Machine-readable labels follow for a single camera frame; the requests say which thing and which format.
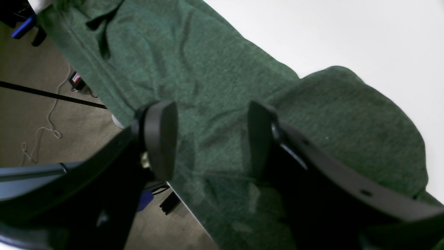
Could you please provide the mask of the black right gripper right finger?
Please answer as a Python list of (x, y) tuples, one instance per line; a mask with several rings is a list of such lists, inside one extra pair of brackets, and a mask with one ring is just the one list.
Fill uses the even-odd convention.
[(344, 166), (273, 107), (251, 101), (251, 163), (280, 194), (299, 250), (430, 250), (443, 207), (404, 196)]

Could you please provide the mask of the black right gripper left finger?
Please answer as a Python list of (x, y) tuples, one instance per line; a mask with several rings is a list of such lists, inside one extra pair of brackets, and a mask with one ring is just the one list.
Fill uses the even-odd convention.
[(84, 162), (2, 168), (1, 249), (123, 249), (143, 191), (173, 177), (178, 126), (156, 101)]

